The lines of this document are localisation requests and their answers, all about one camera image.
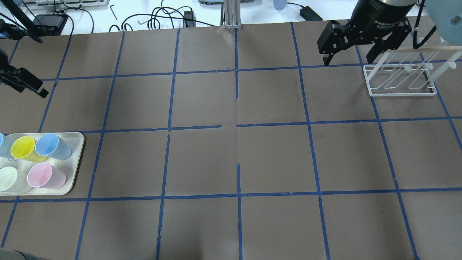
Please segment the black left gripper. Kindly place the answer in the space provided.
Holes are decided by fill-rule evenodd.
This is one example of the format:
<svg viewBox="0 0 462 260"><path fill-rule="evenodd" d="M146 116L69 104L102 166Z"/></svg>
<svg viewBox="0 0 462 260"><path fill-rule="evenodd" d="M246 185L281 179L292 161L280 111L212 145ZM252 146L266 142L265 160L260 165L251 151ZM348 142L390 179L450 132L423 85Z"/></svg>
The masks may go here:
<svg viewBox="0 0 462 260"><path fill-rule="evenodd" d="M8 56L5 51L0 50L0 76L1 82L9 85L18 92L25 89L32 90L41 98L48 96L48 91L43 88L43 81L36 78L25 68L17 69L8 63Z"/></svg>

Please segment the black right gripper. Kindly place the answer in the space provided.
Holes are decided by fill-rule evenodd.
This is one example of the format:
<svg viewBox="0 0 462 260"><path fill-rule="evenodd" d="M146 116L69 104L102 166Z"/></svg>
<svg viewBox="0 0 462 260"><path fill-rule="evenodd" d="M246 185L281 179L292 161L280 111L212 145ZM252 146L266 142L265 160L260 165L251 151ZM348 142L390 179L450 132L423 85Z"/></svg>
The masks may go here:
<svg viewBox="0 0 462 260"><path fill-rule="evenodd" d="M317 40L324 66L334 55L352 46L373 44L366 55L368 64L387 50L396 50L411 32L406 17L416 0L359 0L350 20L330 20Z"/></svg>

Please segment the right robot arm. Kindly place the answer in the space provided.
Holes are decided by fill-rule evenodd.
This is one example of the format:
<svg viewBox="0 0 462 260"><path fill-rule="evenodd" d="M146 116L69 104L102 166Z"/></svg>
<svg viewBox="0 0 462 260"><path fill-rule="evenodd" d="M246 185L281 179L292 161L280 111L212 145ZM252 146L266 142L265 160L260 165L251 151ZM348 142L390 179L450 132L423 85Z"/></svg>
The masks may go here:
<svg viewBox="0 0 462 260"><path fill-rule="evenodd" d="M324 65L329 65L340 51L369 44L372 48L366 59L371 64L380 54L397 50L411 33L414 49L424 46L436 31L447 43L461 45L460 0L423 0L412 27L407 14L416 4L416 0L359 0L348 23L342 25L330 20L319 36L317 47ZM423 11L426 11L434 26L423 40L418 41L417 32Z"/></svg>

